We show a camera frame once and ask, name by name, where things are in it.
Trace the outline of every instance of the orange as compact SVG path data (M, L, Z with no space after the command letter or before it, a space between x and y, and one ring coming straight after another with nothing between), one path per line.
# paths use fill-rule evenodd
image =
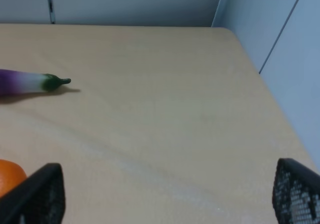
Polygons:
M0 159L0 197L18 186L27 178L18 164Z

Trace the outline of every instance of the purple eggplant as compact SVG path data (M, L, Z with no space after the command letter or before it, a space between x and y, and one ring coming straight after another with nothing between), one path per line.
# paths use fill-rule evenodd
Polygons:
M0 69L0 96L55 91L71 79L52 74L27 73Z

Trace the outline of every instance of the white wall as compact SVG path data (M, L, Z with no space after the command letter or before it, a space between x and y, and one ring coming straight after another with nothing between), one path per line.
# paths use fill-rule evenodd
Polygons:
M299 0L261 75L320 169L319 10Z
M260 71L296 0L227 0L214 26L233 31Z
M53 0L56 23L211 26L219 0Z
M1 23L50 23L48 0L0 0Z

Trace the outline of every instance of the eggplant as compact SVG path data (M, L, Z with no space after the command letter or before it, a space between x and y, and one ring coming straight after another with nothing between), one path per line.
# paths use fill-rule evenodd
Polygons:
M48 73L0 69L0 96L52 92L70 82L69 78L58 78Z

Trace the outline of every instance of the tabletop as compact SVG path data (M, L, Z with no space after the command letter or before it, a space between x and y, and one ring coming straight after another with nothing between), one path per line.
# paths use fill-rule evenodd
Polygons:
M64 223L277 223L278 158L315 169L223 28L0 25L1 68L71 78L0 100L0 158L61 163Z

